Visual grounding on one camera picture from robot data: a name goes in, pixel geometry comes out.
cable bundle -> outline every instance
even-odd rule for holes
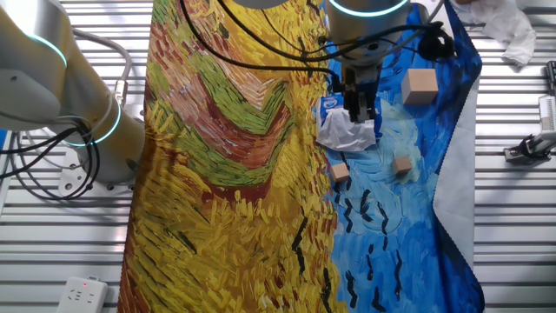
[[[92,187],[92,183],[96,180],[98,171],[100,169],[100,153],[95,141],[90,135],[89,129],[81,122],[74,122],[74,123],[76,124],[76,127],[67,129],[61,132],[60,134],[48,140],[45,140],[42,143],[33,144],[27,147],[22,147],[21,145],[21,134],[19,132],[13,132],[11,134],[9,148],[7,150],[0,150],[0,155],[9,155],[12,171],[0,175],[0,182],[4,180],[4,178],[15,176],[17,178],[17,181],[19,181],[19,183],[23,186],[23,188],[26,189],[33,196],[36,196],[43,200],[54,200],[54,201],[76,200],[77,198],[82,196],[85,192],[87,192],[87,190],[90,190]],[[79,186],[79,188],[77,188],[75,191],[73,191],[71,194],[67,196],[59,196],[50,192],[45,187],[43,187],[38,182],[38,180],[33,176],[33,174],[30,172],[30,169],[39,161],[44,159],[47,156],[47,154],[52,149],[54,149],[61,141],[73,135],[74,133],[78,133],[82,137],[83,142],[86,144],[85,149],[87,150],[88,158],[87,161],[84,163],[88,164],[87,175],[85,179],[83,179],[83,183]],[[44,151],[41,152],[40,150],[38,150],[45,146],[47,148]],[[23,153],[32,150],[37,150],[40,152],[40,154],[33,161],[27,163],[25,161]],[[16,167],[16,155],[19,155],[19,159],[22,163],[21,168]],[[33,181],[33,183],[40,190],[42,190],[44,194],[35,192],[29,185],[27,185],[27,183],[23,181],[23,179],[20,176],[20,174],[23,172],[25,172],[29,176],[29,178]]]

blue fabric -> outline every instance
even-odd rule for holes
[[[328,150],[331,165],[346,162],[350,180],[334,186],[338,212],[332,259],[338,299],[350,312],[482,312],[482,289],[438,221],[433,199],[438,174],[469,90],[480,73],[477,50],[447,2],[457,58],[423,60],[401,50],[383,65],[377,109],[382,135],[362,152]],[[417,7],[408,23],[420,23]],[[406,31],[402,39],[409,37]],[[416,49],[419,40],[409,47]],[[338,70],[338,63],[330,64]],[[400,83],[409,68],[433,68],[439,95],[430,106],[405,107]],[[396,177],[391,163],[409,156],[414,169]]]
[[[0,149],[3,147],[3,142],[6,139],[6,130],[0,130]]]

van gogh painting print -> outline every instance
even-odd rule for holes
[[[260,11],[228,4],[258,36],[301,54]],[[225,57],[303,66],[261,47],[215,0],[185,6]],[[380,140],[341,154],[314,141],[324,74],[225,63],[193,37],[179,0],[155,0],[147,142],[118,312],[482,312],[482,290],[433,210],[442,160],[480,72],[477,51],[447,8],[458,56],[444,63],[410,50],[389,56]],[[316,50],[327,34],[316,0],[266,13],[300,49]],[[417,9],[407,22],[420,23]],[[440,93],[432,105],[401,104],[408,68],[435,68]],[[414,165],[404,177],[390,165],[400,154]],[[329,171],[341,162],[351,177],[334,184]]]

white fabric edge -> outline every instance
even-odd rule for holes
[[[479,80],[461,111],[440,168],[433,208],[440,223],[473,269],[475,218],[475,124]]]

glowing blue ring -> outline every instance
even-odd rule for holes
[[[39,43],[44,43],[49,48],[53,49],[53,51],[55,51],[62,58],[63,64],[66,66],[66,68],[68,68],[68,61],[66,60],[65,55],[54,44],[52,44],[50,41],[48,41],[48,40],[46,40],[42,37],[39,37],[37,35],[33,35],[33,34],[25,34],[25,35],[27,35],[27,37],[29,37],[29,38],[31,38],[35,41],[38,41]]]
[[[395,6],[393,6],[390,9],[386,9],[386,10],[382,10],[382,11],[376,11],[376,12],[359,12],[356,10],[350,10],[346,7],[343,7],[341,5],[339,5],[335,0],[328,0],[336,9],[352,15],[354,17],[381,17],[384,16],[386,14],[392,13],[395,10],[398,10],[399,8],[401,8],[402,6],[404,6],[404,4],[406,4],[407,2],[409,2],[409,0],[402,0],[400,3],[396,4]]]
[[[114,123],[114,126],[112,126],[112,129],[109,130],[109,132],[106,133],[106,135],[100,137],[99,139],[95,140],[96,144],[99,144],[102,140],[108,138],[108,136],[112,135],[112,133],[114,132],[114,130],[116,130],[116,128],[118,127],[118,124],[120,123],[120,118],[122,117],[122,107],[120,107],[120,104],[117,104],[118,107],[118,117],[116,118],[116,122]],[[84,143],[67,143],[69,145],[72,145],[74,147],[84,147],[86,144]]]

